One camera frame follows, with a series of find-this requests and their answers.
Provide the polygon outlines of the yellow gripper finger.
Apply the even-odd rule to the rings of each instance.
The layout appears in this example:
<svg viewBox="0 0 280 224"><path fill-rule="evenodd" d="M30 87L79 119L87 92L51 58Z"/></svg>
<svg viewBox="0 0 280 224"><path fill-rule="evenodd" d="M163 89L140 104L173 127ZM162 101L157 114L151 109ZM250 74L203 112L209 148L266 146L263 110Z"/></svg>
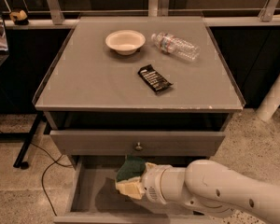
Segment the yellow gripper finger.
<svg viewBox="0 0 280 224"><path fill-rule="evenodd" d="M156 166L157 166L157 164L155 164L155 163L146 162L146 171L148 172L149 170L151 170L152 168L154 168Z"/></svg>
<svg viewBox="0 0 280 224"><path fill-rule="evenodd" d="M120 194L136 200L141 200L145 194L140 177L133 177L128 180L116 182L115 186L116 190L118 190Z"/></svg>

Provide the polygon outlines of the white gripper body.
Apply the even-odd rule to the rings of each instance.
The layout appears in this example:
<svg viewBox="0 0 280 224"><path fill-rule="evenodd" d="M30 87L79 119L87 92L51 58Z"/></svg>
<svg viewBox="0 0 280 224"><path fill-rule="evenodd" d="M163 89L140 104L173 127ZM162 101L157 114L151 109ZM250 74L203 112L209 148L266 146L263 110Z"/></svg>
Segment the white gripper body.
<svg viewBox="0 0 280 224"><path fill-rule="evenodd" d="M152 203L166 203L161 193L161 177L168 168L169 165L148 167L142 177L145 194Z"/></svg>

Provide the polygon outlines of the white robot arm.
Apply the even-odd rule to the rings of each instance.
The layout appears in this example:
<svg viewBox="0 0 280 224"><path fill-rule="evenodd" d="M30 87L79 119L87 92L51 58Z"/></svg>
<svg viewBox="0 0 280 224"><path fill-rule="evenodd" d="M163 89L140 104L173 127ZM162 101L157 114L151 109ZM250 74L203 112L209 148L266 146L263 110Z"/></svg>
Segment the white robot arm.
<svg viewBox="0 0 280 224"><path fill-rule="evenodd" d="M118 171L120 194L153 203L178 203L213 217L247 212L269 224L280 224L280 187L241 175L210 160L188 167L157 165L129 156Z"/></svg>

